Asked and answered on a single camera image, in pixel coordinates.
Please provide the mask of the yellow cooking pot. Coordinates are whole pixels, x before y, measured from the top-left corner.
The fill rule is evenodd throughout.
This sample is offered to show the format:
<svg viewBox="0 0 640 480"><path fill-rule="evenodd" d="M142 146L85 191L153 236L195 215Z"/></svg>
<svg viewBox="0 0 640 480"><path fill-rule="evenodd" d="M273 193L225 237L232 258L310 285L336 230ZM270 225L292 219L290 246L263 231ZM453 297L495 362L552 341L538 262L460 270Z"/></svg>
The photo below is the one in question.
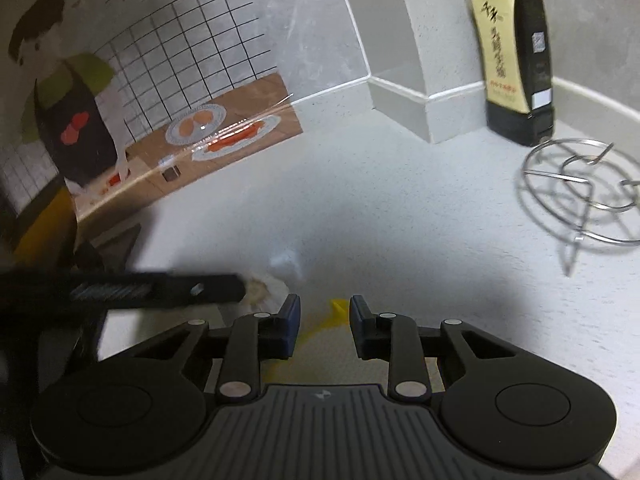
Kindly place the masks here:
<svg viewBox="0 0 640 480"><path fill-rule="evenodd" d="M77 220L72 196L54 179L17 214L1 194L1 265L40 271L73 259Z"/></svg>

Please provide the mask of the kitchen wall poster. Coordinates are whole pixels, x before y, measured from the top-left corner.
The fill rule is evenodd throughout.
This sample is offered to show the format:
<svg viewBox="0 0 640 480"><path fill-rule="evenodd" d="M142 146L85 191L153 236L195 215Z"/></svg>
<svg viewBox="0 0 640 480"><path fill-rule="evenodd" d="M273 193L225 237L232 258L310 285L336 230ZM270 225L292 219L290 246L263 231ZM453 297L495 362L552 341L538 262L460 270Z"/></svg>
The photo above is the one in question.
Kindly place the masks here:
<svg viewBox="0 0 640 480"><path fill-rule="evenodd" d="M314 128L369 73L347 0L1 0L1 199L82 223Z"/></svg>

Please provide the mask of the dark soy sauce bottle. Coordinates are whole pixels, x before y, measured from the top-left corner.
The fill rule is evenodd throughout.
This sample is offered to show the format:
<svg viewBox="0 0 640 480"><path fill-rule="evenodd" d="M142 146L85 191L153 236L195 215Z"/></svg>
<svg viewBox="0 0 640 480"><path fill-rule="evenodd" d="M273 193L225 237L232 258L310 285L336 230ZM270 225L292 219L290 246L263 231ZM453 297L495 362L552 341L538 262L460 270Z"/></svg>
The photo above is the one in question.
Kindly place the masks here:
<svg viewBox="0 0 640 480"><path fill-rule="evenodd" d="M554 107L544 0L468 0L480 45L490 130L524 146L552 137Z"/></svg>

